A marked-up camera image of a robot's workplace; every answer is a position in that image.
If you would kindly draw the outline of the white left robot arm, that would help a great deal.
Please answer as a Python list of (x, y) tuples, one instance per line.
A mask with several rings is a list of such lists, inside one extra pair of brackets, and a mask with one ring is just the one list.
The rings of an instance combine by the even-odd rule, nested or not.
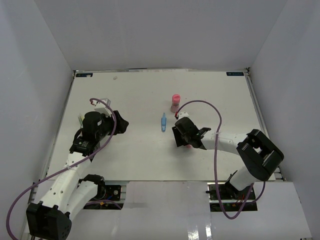
[(90, 111), (84, 115), (82, 128), (74, 135), (65, 171), (57, 175), (52, 186), (38, 203), (26, 209), (29, 232), (46, 240), (65, 240), (70, 234), (76, 215), (92, 198), (105, 196), (106, 187), (99, 175), (82, 174), (94, 159), (106, 136), (125, 133), (129, 122), (115, 110)]

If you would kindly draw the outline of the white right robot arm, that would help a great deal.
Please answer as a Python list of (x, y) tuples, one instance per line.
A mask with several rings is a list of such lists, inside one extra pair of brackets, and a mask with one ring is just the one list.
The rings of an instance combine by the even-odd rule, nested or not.
[(268, 181), (285, 156), (260, 130), (247, 134), (217, 133), (209, 127), (201, 129), (188, 117), (182, 117), (172, 127), (177, 147), (191, 145), (195, 149), (223, 151), (240, 156), (244, 166), (233, 173), (223, 185), (226, 195), (236, 200), (244, 189), (257, 181)]

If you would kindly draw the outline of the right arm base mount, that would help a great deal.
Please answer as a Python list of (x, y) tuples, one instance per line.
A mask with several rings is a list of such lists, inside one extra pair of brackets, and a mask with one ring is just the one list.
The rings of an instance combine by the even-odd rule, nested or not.
[[(219, 184), (218, 188), (219, 188), (222, 205), (225, 211), (228, 213), (237, 212), (240, 209), (242, 203), (244, 202), (248, 194), (248, 190), (250, 189), (250, 187), (247, 186), (244, 190), (236, 194), (233, 194), (233, 193), (227, 192), (224, 184)], [(213, 182), (207, 185), (206, 193), (208, 194), (208, 198), (209, 198), (210, 211), (212, 213), (222, 212), (222, 209), (219, 205), (216, 187)], [(245, 206), (242, 209), (243, 212), (255, 212), (258, 210), (257, 204), (255, 202), (252, 203), (256, 199), (256, 197), (257, 195), (255, 194), (255, 191), (252, 189), (250, 191), (248, 200), (246, 201)]]

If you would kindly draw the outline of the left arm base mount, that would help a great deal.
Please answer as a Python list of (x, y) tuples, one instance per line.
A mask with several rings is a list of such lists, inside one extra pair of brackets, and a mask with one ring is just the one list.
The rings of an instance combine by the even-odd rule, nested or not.
[(121, 210), (121, 185), (99, 185), (97, 195), (83, 207), (86, 210)]

